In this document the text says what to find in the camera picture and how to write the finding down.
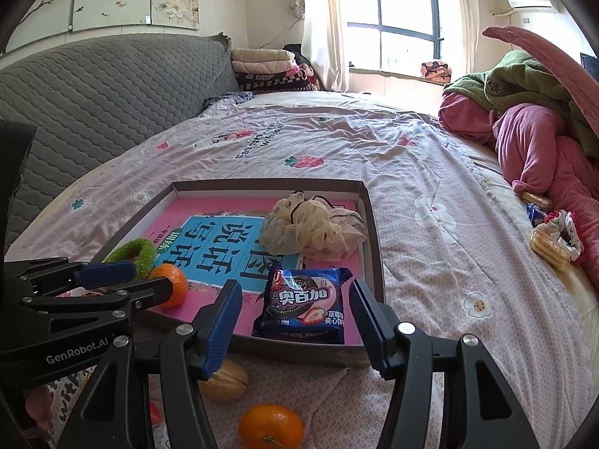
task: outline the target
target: mandarin orange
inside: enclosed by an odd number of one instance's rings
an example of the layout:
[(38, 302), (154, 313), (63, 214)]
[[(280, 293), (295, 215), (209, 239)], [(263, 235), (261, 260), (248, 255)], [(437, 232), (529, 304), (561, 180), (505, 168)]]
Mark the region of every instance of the mandarin orange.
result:
[(165, 303), (160, 304), (160, 307), (176, 307), (181, 305), (187, 297), (189, 290), (189, 282), (181, 269), (170, 263), (163, 263), (150, 272), (148, 280), (158, 277), (166, 277), (173, 284), (173, 295)]
[(243, 414), (239, 438), (247, 449), (297, 449), (304, 440), (304, 425), (291, 409), (265, 403)]

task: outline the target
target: bed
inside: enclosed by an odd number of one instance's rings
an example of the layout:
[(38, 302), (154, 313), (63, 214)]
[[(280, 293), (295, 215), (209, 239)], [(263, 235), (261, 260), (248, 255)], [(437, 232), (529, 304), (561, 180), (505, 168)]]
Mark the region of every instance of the bed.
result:
[[(252, 146), (243, 137), (207, 140), (238, 130), (267, 131), (268, 139)], [(342, 93), (277, 93), (242, 104), (225, 99), (80, 178), (6, 258), (88, 260), (170, 182), (245, 177), (364, 181), (387, 302), (431, 335), (480, 337), (540, 447), (567, 444), (599, 391), (594, 288), (582, 270), (558, 276), (528, 248), (525, 206), (503, 181), (495, 154), (450, 136), (427, 115)], [(486, 301), (482, 312), (471, 307), (477, 296)], [(148, 335), (143, 328), (139, 334)], [(248, 394), (234, 405), (206, 402), (219, 447), (237, 448), (237, 420), (267, 402), (301, 415), (302, 447), (376, 446), (392, 384), (375, 371), (237, 359), (250, 374)], [(442, 392), (435, 376), (427, 448), (438, 440)], [(55, 396), (56, 437), (61, 403)], [(155, 428), (157, 447), (168, 447), (167, 438), (164, 424)]]

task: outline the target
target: blue book cover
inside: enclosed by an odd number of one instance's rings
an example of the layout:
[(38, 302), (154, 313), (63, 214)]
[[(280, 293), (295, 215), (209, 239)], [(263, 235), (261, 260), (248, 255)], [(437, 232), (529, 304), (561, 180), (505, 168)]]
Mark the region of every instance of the blue book cover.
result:
[(271, 255), (259, 243), (264, 218), (191, 216), (158, 247), (155, 266), (170, 263), (188, 280), (223, 286), (235, 279), (245, 292), (261, 294), (274, 262), (300, 267), (299, 255)]

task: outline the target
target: blue snack package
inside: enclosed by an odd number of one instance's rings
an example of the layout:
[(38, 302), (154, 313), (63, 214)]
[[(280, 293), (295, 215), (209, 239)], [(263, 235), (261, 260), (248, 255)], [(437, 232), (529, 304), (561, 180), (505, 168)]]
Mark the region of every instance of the blue snack package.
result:
[(536, 228), (538, 225), (543, 223), (543, 220), (547, 216), (547, 213), (539, 208), (536, 204), (529, 202), (526, 205), (526, 211), (528, 213), (528, 219), (530, 220), (532, 226)]
[(273, 264), (252, 335), (343, 344), (341, 286), (351, 277), (348, 268), (281, 270), (279, 263)]

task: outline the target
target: pink clothing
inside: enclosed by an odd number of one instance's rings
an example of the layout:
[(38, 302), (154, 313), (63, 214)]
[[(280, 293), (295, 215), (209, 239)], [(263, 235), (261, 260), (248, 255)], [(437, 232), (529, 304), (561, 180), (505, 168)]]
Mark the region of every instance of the pink clothing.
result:
[(493, 125), (501, 173), (515, 193), (544, 194), (555, 173), (555, 136), (564, 118), (538, 104), (518, 104)]
[(495, 147), (491, 126), (495, 113), (487, 111), (465, 94), (446, 92), (441, 99), (439, 122), (447, 131), (477, 143)]
[(599, 168), (585, 157), (580, 145), (567, 136), (555, 137), (555, 177), (547, 197), (559, 209), (576, 211), (586, 240), (583, 267), (599, 288)]
[(514, 192), (542, 194), (558, 209), (576, 211), (586, 241), (583, 267), (599, 288), (599, 168), (578, 142), (560, 135), (567, 128), (564, 118), (537, 104), (519, 104), (484, 128), (483, 108), (465, 95), (449, 94), (439, 113), (444, 128), (487, 145), (492, 133), (501, 173)]
[(555, 44), (520, 27), (488, 27), (485, 37), (513, 43), (528, 52), (568, 90), (591, 128), (599, 135), (599, 83)]

